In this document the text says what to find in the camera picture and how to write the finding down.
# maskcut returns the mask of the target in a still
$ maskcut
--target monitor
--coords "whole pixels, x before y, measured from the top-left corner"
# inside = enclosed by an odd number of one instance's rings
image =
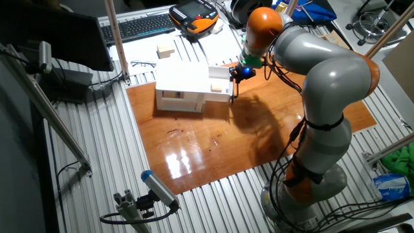
[[[16,0],[0,0],[0,42],[38,49],[46,41],[52,57],[96,71],[114,66],[98,19]]]

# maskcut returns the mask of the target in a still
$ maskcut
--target orange controller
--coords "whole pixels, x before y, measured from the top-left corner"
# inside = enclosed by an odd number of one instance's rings
[[[203,0],[189,0],[169,9],[175,26],[185,34],[203,36],[217,22],[218,11]]]

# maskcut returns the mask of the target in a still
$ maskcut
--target white box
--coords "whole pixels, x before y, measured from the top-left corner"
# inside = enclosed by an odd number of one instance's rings
[[[157,65],[157,109],[201,113],[206,101],[229,102],[233,95],[228,67],[195,62]]]

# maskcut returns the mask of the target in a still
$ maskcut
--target blue cap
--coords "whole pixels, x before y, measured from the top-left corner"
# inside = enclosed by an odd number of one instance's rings
[[[152,175],[152,174],[154,174],[154,173],[153,173],[153,171],[151,171],[151,170],[143,171],[143,172],[141,173],[141,179],[142,179],[142,182],[145,182],[145,181],[148,179],[148,177],[149,177],[150,175]]]
[[[249,68],[249,67],[245,67],[245,68],[243,69],[243,74],[244,74],[244,75],[249,75],[249,74],[250,74],[250,68]]]

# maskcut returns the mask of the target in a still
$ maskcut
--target blue package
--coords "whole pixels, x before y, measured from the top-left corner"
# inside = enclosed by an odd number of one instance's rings
[[[385,174],[373,179],[373,188],[383,201],[393,201],[409,196],[409,183],[400,174]]]
[[[278,4],[282,1],[286,4],[289,3],[289,0],[278,0],[276,2],[276,4],[272,5],[272,8],[276,9],[276,7],[278,7]],[[307,2],[308,2],[307,0],[299,0],[298,1],[298,4],[295,7],[295,11],[293,11],[293,14],[292,14],[292,17],[291,17],[294,21],[309,20],[308,16],[299,7],[299,5],[303,5]],[[311,3],[311,4],[308,4],[308,5],[304,6],[304,8],[308,12],[308,14],[313,18],[313,20],[315,20],[316,22],[319,22],[319,21],[332,21],[332,20],[336,19],[336,14],[335,13],[330,12],[329,10],[321,7],[320,5]]]

